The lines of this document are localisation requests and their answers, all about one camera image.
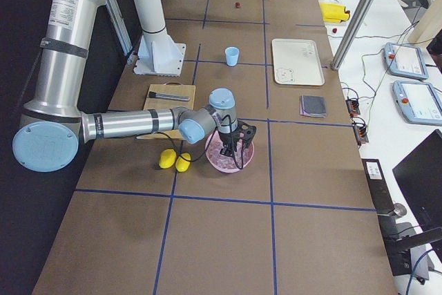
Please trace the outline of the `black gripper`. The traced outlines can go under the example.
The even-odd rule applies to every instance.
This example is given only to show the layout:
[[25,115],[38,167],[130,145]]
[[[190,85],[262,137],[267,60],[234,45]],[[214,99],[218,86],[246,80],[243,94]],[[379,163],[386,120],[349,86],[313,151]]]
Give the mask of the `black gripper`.
[[224,156],[238,155],[238,142],[242,141],[242,146],[248,149],[256,134],[256,126],[249,125],[241,120],[236,121],[236,128],[232,124],[227,125],[227,132],[218,131],[222,142],[220,154]]

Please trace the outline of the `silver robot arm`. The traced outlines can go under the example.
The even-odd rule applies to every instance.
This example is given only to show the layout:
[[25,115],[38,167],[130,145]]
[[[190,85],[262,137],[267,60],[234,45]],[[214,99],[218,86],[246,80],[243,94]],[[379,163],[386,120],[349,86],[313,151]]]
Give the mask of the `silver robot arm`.
[[86,114],[77,107],[97,9],[111,0],[52,0],[35,96],[23,105],[12,141],[16,161],[37,172],[57,171],[90,140],[177,130],[190,144],[218,135],[221,154],[243,167],[242,155],[256,128],[240,121],[232,92],[218,88],[198,111],[162,110]]

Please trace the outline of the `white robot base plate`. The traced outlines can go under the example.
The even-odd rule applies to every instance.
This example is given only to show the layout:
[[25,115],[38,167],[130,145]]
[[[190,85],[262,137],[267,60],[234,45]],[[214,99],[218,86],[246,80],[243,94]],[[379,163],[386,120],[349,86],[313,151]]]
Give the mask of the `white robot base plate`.
[[140,43],[137,53],[137,61],[134,66],[134,73],[136,75],[159,75],[169,77],[179,77],[182,72],[182,64],[186,52],[186,44],[173,43],[178,51],[170,60],[160,63],[160,60],[166,59],[165,56],[155,51],[153,44],[151,52],[148,51],[147,43],[144,38]]

